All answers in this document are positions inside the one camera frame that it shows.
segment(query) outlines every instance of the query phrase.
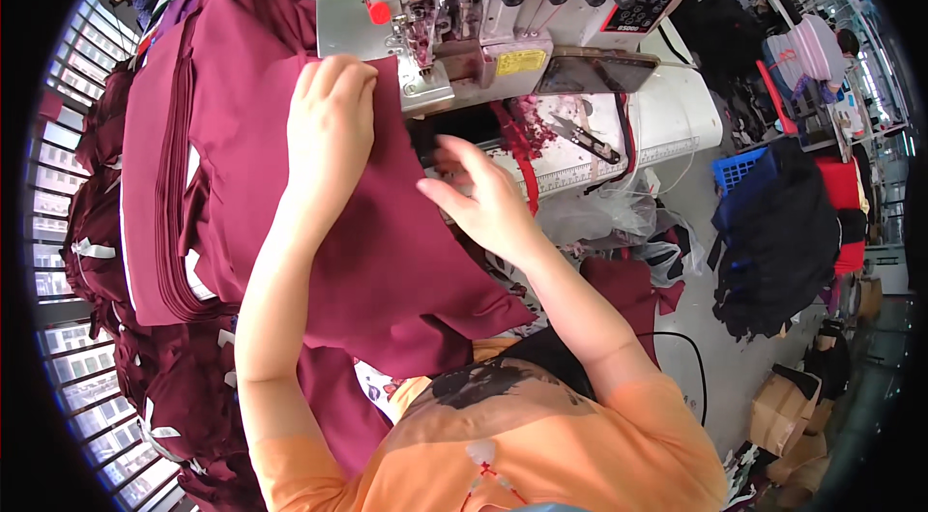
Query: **sewing machine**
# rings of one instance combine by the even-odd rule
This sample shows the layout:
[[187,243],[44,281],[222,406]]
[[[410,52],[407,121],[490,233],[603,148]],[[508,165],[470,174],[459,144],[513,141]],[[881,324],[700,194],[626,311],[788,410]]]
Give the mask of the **sewing machine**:
[[[718,145],[721,120],[691,60],[680,63],[663,37],[643,44],[664,26],[674,50],[689,53],[667,19],[679,1],[317,0],[319,54],[396,55],[407,117],[534,93],[542,122],[570,120],[621,154],[606,164],[568,139],[549,141],[533,160],[544,194]],[[615,93],[631,93],[624,128]],[[642,102],[656,95],[679,102]],[[522,178],[505,152],[488,153]]]

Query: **orange shirt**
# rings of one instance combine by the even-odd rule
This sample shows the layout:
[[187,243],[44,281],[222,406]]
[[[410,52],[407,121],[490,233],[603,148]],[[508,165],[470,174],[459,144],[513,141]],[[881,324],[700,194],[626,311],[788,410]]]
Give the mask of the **orange shirt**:
[[[473,485],[481,468],[467,447],[481,439],[492,439],[491,469],[516,494],[489,476]],[[320,439],[265,439],[250,455],[271,512],[478,512],[525,506],[520,498],[592,512],[715,512],[726,489],[673,379],[629,382],[600,405],[538,366],[498,357],[435,379],[350,482]]]

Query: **factory floor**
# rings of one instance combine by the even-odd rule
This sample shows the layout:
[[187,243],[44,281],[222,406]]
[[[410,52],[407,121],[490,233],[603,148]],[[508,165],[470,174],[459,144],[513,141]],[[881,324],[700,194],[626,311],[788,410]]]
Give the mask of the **factory floor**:
[[[712,174],[712,161],[734,154],[726,146],[703,150],[692,158],[690,170],[669,192],[660,195],[665,205],[686,219],[706,252],[715,239],[711,219],[718,205]],[[689,156],[653,166],[666,191],[690,162]],[[676,331],[689,336],[699,347],[705,368],[708,412],[705,428],[723,459],[728,450],[737,450],[747,439],[751,399],[763,384],[774,363],[794,366],[802,359],[823,318],[824,307],[813,304],[804,310],[784,338],[756,337],[736,342],[712,311],[715,279],[703,265],[702,275],[686,280],[677,310],[654,321],[655,331]],[[662,370],[675,379],[690,409],[702,416],[702,384],[696,355],[686,340],[676,336],[655,336],[654,346]]]

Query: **power cord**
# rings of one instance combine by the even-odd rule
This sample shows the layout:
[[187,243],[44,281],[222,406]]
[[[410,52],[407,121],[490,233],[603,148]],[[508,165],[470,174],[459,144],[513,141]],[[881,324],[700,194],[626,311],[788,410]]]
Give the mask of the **power cord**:
[[652,335],[672,335],[672,336],[679,336],[680,338],[685,338],[690,343],[693,350],[696,351],[696,360],[699,361],[699,375],[700,375],[700,379],[702,379],[702,420],[700,421],[700,424],[703,427],[705,427],[705,412],[706,412],[706,409],[708,409],[709,407],[709,398],[708,398],[708,393],[706,392],[706,389],[705,389],[705,369],[702,367],[702,355],[699,353],[699,347],[696,346],[696,342],[693,341],[693,339],[689,338],[683,333],[675,333],[673,331],[652,331],[650,333],[636,334],[636,336],[652,336]]

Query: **worker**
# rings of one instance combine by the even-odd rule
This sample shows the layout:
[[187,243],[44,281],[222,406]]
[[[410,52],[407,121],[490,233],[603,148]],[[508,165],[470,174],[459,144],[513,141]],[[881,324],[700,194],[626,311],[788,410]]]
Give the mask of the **worker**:
[[785,35],[768,37],[762,46],[764,63],[784,99],[798,99],[804,88],[818,81],[826,103],[837,101],[850,60],[860,53],[854,31],[832,31],[819,15],[803,15]]
[[374,143],[376,79],[354,57],[332,56],[306,65],[293,92],[290,183],[251,272],[235,349],[242,421],[268,509],[718,510],[725,473],[673,379],[544,237],[511,176],[448,136],[436,158],[472,182],[472,197],[425,178],[419,190],[525,272],[599,402],[540,367],[497,357],[456,371],[480,371],[463,386],[426,388],[361,474],[342,478],[296,365],[313,257]]

